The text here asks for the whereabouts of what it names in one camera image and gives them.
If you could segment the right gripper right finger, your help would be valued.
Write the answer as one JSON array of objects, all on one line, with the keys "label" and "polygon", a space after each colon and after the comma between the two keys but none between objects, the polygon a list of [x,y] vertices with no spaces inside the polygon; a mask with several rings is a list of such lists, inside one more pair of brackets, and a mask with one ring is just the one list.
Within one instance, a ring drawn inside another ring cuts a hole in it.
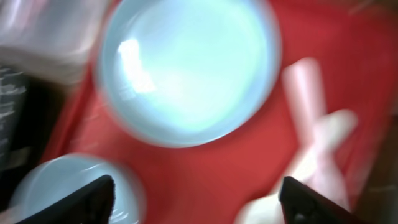
[{"label": "right gripper right finger", "polygon": [[293,177],[279,192],[285,224],[367,224]]}]

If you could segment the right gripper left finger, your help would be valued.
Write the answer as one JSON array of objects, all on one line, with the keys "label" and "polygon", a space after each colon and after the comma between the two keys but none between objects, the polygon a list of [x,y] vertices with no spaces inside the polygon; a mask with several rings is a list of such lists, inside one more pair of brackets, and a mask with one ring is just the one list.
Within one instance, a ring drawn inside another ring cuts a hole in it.
[{"label": "right gripper left finger", "polygon": [[108,224],[114,201],[114,180],[102,175],[17,224]]}]

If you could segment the white plastic spoon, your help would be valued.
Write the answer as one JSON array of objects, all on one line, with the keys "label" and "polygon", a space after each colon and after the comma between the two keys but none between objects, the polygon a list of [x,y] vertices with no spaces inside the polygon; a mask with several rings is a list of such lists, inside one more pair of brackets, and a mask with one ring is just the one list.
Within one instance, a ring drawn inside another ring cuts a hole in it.
[{"label": "white plastic spoon", "polygon": [[[301,150],[284,176],[306,184],[317,193],[350,210],[343,174],[335,162],[334,153],[356,127],[358,119],[351,110],[338,110],[318,118],[312,126],[313,142]],[[235,223],[282,223],[279,201],[282,181],[270,195],[252,200],[238,212]]]}]

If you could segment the white plastic fork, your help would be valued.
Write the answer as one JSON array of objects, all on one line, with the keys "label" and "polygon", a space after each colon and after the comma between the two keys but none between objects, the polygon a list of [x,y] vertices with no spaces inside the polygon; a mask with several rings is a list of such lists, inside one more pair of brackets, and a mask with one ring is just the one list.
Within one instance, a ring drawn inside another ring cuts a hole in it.
[{"label": "white plastic fork", "polygon": [[303,58],[288,66],[283,71],[282,80],[299,140],[298,151],[290,162],[288,171],[299,150],[315,139],[312,126],[317,119],[331,113],[326,112],[322,73],[314,58]]}]

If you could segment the blue bowl with food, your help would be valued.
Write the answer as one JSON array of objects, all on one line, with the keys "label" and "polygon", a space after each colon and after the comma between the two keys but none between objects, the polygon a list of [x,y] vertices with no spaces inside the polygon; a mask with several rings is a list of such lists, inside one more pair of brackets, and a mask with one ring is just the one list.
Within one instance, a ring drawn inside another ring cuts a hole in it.
[{"label": "blue bowl with food", "polygon": [[11,197],[12,218],[21,221],[103,175],[110,175],[115,183],[109,222],[144,223],[146,196],[133,172],[116,162],[84,154],[67,154],[31,170]]}]

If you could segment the light blue plate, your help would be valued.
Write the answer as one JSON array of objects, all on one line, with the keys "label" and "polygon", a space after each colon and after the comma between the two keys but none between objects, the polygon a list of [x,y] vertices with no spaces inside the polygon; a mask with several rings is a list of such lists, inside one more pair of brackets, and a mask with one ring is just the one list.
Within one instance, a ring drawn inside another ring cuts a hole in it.
[{"label": "light blue plate", "polygon": [[249,121],[281,59],[269,1],[123,0],[106,26],[95,80],[135,138],[188,148]]}]

